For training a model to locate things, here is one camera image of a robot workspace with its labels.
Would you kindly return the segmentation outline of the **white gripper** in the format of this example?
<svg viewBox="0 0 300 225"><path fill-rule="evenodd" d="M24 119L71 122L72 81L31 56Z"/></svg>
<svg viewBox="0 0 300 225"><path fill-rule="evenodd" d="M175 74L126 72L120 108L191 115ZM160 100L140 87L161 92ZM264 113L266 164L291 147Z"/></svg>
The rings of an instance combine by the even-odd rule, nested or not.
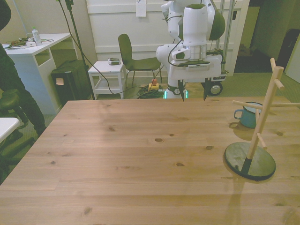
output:
<svg viewBox="0 0 300 225"><path fill-rule="evenodd" d="M210 92L210 78L221 76L221 55L209 55L206 57L205 61L208 61L209 63L197 63L183 67L170 66L170 79L178 80L178 88L183 102L185 101L184 80L196 79L201 80L201 82L205 80L205 83L203 83L203 99L205 100Z"/></svg>

